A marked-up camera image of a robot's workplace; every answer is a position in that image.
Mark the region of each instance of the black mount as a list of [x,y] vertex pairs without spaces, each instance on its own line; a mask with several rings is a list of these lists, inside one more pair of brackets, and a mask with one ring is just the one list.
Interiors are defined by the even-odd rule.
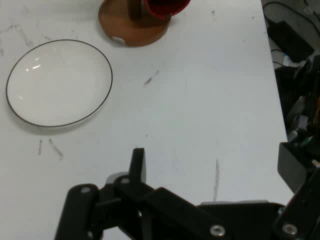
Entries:
[[194,206],[142,182],[145,151],[133,150],[128,175],[102,189],[78,185],[67,194],[55,240],[99,240],[119,227],[133,240],[320,240],[320,170],[289,143],[278,171],[294,197],[269,202]]

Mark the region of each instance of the red cup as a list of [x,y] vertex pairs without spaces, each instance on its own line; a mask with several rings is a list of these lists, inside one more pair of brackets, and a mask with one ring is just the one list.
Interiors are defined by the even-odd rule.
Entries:
[[180,13],[190,0],[144,0],[146,9],[158,19]]

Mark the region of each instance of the metal screw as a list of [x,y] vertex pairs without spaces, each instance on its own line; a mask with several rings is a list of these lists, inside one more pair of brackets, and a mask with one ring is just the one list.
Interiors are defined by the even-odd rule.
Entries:
[[121,183],[128,184],[128,183],[130,183],[130,180],[129,180],[129,178],[123,178],[123,179],[121,179]]
[[285,210],[284,206],[280,207],[278,210],[278,214],[281,215],[284,212],[284,210]]
[[82,194],[87,194],[91,191],[90,187],[85,186],[84,188],[81,189]]
[[210,228],[210,233],[215,237],[223,237],[226,234],[226,230],[221,225],[213,225]]
[[92,231],[88,231],[88,237],[89,237],[90,239],[93,239],[93,238],[94,238],[94,235],[93,235]]
[[286,234],[294,236],[298,233],[298,228],[292,224],[285,224],[282,226],[282,231]]

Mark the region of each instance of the white table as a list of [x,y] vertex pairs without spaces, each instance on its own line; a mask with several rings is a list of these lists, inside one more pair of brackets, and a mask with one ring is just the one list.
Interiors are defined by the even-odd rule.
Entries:
[[[286,133],[260,1],[193,0],[161,40],[140,48],[105,37],[100,4],[0,1],[0,239],[53,239],[68,189],[102,187],[128,170],[137,146],[146,151],[147,183],[193,204],[285,204],[292,193],[277,160]],[[5,85],[23,54],[58,39],[100,49],[114,81],[98,114],[49,130],[11,112]]]

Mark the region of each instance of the floor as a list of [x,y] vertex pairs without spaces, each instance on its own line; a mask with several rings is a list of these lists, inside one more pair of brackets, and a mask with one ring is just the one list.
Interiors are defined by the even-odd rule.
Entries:
[[[271,2],[271,0],[261,0],[262,4]],[[315,25],[320,29],[320,21],[313,15],[307,14],[305,8],[307,7],[304,0],[277,0],[277,2],[284,3],[296,11],[302,13],[304,16],[312,20]],[[320,3],[318,0],[307,0],[309,7],[320,13]],[[314,30],[312,25],[307,22],[305,19],[291,12],[290,10],[280,6],[280,5],[268,5],[265,8],[264,14],[273,20],[274,22],[286,21],[294,30],[296,30],[314,49],[315,52],[310,59],[313,59],[313,56],[320,54],[320,36]],[[277,45],[269,38],[270,49],[279,49]],[[278,51],[272,52],[272,60],[284,63],[284,54]],[[298,66],[299,64],[290,62],[289,66]],[[274,63],[274,68],[280,67],[278,64]]]

